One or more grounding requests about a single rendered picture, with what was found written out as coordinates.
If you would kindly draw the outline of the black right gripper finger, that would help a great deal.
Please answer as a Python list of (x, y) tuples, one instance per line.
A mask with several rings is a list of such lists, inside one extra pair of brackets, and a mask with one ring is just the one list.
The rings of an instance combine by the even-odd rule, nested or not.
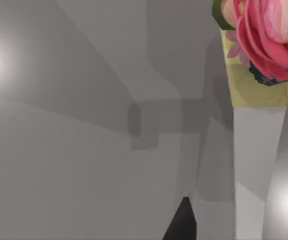
[(197, 222), (189, 197), (184, 197), (162, 240), (197, 240)]

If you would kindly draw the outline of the pink flower in white vase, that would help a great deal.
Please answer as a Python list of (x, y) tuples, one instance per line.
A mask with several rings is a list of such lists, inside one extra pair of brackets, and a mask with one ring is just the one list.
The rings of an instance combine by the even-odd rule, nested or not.
[(213, 0), (233, 105), (235, 240), (264, 240), (288, 106), (288, 0)]

